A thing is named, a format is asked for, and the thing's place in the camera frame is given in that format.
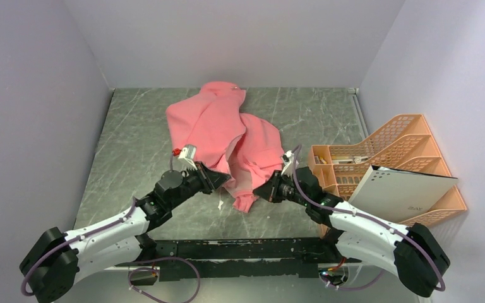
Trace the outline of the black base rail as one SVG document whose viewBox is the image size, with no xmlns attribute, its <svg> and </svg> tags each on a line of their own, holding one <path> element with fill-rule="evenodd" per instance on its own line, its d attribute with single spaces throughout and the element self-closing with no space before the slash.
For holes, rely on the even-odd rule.
<svg viewBox="0 0 485 303">
<path fill-rule="evenodd" d="M 316 278 L 328 268 L 360 264 L 319 237 L 150 241 L 119 270 L 153 266 L 162 282 L 195 278 L 296 276 Z"/>
</svg>

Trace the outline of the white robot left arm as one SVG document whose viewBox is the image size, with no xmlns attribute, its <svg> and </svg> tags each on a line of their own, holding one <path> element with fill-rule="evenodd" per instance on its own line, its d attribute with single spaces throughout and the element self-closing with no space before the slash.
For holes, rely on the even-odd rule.
<svg viewBox="0 0 485 303">
<path fill-rule="evenodd" d="M 67 232 L 46 230 L 20 263 L 22 294 L 53 302 L 83 278 L 113 265 L 151 263 L 157 245 L 148 233 L 195 194 L 211 194 L 231 178 L 201 162 L 195 166 L 164 172 L 151 192 L 132 198 L 131 206 L 113 217 Z"/>
</svg>

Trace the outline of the pink zip-up jacket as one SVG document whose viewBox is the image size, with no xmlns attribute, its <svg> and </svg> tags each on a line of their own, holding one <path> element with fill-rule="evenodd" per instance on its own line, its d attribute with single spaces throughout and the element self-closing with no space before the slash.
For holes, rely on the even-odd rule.
<svg viewBox="0 0 485 303">
<path fill-rule="evenodd" d="M 223 185 L 233 207 L 247 213 L 257 200 L 253 190 L 281 170 L 284 149 L 270 122 L 240 111 L 246 91 L 234 83 L 213 81 L 165 111 L 173 148 L 196 147 L 194 160 L 229 174 Z"/>
</svg>

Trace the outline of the white folder in organizer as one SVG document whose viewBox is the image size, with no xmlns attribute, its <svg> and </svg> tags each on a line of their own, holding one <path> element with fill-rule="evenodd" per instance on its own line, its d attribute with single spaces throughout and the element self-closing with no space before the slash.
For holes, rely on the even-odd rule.
<svg viewBox="0 0 485 303">
<path fill-rule="evenodd" d="M 426 213 L 457 183 L 456 177 L 370 165 L 348 202 L 400 223 Z"/>
</svg>

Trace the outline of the orange plastic desk organizer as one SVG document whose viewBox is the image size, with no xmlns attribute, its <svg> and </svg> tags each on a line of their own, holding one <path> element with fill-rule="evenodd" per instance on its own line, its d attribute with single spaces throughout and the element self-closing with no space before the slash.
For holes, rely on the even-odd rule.
<svg viewBox="0 0 485 303">
<path fill-rule="evenodd" d="M 328 163 L 315 164 L 314 156 L 323 157 Z M 355 145 L 313 145 L 307 160 L 321 187 L 346 201 L 370 165 L 453 177 L 421 114 L 395 116 Z M 426 213 L 400 223 L 432 226 L 466 210 L 455 185 Z"/>
</svg>

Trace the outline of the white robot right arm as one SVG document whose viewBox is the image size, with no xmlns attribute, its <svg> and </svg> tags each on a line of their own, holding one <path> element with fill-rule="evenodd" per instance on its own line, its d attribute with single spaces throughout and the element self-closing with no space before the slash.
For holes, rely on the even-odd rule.
<svg viewBox="0 0 485 303">
<path fill-rule="evenodd" d="M 307 167 L 287 175 L 276 170 L 253 193 L 272 203 L 304 206 L 312 221 L 329 227 L 333 237 L 321 246 L 326 260 L 345 257 L 377 266 L 420 297 L 446 290 L 443 275 L 450 260 L 425 225 L 402 225 L 362 211 L 324 191 Z"/>
</svg>

